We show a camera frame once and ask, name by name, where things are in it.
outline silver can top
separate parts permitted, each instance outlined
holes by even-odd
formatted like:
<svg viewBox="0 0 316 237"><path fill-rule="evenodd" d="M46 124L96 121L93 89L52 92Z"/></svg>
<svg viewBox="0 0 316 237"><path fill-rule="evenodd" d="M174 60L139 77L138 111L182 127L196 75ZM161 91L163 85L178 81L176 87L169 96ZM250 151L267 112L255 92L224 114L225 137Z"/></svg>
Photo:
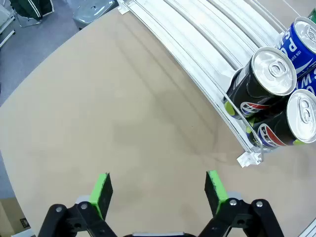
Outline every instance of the silver can top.
<svg viewBox="0 0 316 237"><path fill-rule="evenodd" d="M293 135L304 143L316 140L316 96L299 89L290 96L287 106L287 121Z"/></svg>
<svg viewBox="0 0 316 237"><path fill-rule="evenodd" d="M273 47L259 48L251 58L251 66L259 83L271 94L284 96L296 86L296 71L291 60Z"/></svg>
<svg viewBox="0 0 316 237"><path fill-rule="evenodd" d="M301 42L313 53L316 53L316 24L306 17L297 17L295 31Z"/></svg>

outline blue soda can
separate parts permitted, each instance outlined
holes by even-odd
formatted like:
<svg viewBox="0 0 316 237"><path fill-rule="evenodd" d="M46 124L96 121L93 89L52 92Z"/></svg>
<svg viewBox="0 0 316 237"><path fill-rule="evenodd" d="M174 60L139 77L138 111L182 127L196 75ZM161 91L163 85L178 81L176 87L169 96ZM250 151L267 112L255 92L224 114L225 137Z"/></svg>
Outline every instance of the blue soda can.
<svg viewBox="0 0 316 237"><path fill-rule="evenodd" d="M276 45L292 61L297 79L316 65L316 24L298 17Z"/></svg>
<svg viewBox="0 0 316 237"><path fill-rule="evenodd" d="M316 92L316 68L297 81L295 90L306 89L315 95Z"/></svg>

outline dark green jacket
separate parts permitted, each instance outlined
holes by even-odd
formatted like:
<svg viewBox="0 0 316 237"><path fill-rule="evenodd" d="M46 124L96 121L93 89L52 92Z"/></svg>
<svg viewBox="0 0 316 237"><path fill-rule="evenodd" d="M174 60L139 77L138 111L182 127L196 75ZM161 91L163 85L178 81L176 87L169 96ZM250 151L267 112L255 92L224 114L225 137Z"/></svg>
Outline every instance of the dark green jacket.
<svg viewBox="0 0 316 237"><path fill-rule="evenodd" d="M20 16L40 20L54 11L52 0L10 0L11 6Z"/></svg>

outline screw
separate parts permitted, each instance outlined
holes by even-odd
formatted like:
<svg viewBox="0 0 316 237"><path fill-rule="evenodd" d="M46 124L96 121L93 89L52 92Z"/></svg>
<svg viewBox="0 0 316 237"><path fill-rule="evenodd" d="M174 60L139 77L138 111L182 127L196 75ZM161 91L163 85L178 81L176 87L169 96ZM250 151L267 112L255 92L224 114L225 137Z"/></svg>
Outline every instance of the screw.
<svg viewBox="0 0 316 237"><path fill-rule="evenodd" d="M59 207L56 208L56 211L57 211L57 212L61 212L62 209L63 209L63 208L62 208L61 206L59 206Z"/></svg>
<svg viewBox="0 0 316 237"><path fill-rule="evenodd" d="M263 203L262 203L261 201L258 201L258 202L256 203L256 206L257 206L257 207L262 207L262 206L263 206Z"/></svg>
<svg viewBox="0 0 316 237"><path fill-rule="evenodd" d="M229 201L230 206L236 206L237 202L235 199Z"/></svg>
<svg viewBox="0 0 316 237"><path fill-rule="evenodd" d="M83 210L87 209L87 207L88 207L88 205L86 203L81 205L81 209L83 209Z"/></svg>

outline cardboard box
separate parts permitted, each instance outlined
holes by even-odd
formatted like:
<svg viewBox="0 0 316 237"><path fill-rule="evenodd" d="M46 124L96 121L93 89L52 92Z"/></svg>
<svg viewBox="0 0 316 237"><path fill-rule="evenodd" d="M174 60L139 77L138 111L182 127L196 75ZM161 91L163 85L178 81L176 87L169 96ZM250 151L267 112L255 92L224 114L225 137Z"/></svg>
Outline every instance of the cardboard box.
<svg viewBox="0 0 316 237"><path fill-rule="evenodd" d="M11 237L29 228L17 199L0 199L0 237Z"/></svg>

